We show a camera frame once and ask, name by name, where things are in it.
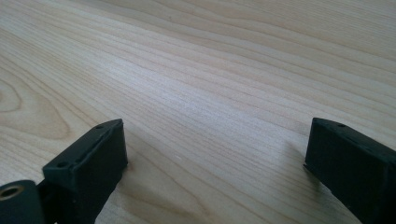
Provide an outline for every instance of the wooden table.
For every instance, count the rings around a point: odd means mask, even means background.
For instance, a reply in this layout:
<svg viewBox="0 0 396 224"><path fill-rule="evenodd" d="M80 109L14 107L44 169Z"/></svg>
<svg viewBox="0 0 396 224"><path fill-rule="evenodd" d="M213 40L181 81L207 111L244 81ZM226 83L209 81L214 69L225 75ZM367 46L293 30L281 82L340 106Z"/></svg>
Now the wooden table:
<svg viewBox="0 0 396 224"><path fill-rule="evenodd" d="M97 223L359 223L303 169L311 119L396 148L394 1L0 3L0 185L122 118Z"/></svg>

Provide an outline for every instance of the wooden surface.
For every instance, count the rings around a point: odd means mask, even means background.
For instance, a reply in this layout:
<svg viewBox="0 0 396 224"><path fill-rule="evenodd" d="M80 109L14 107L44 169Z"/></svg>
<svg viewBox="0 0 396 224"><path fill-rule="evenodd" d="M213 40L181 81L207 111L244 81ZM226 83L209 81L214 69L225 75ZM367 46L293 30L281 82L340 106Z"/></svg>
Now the wooden surface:
<svg viewBox="0 0 396 224"><path fill-rule="evenodd" d="M96 223L359 223L303 169L313 117L396 148L396 5L0 1L0 184L122 118Z"/></svg>

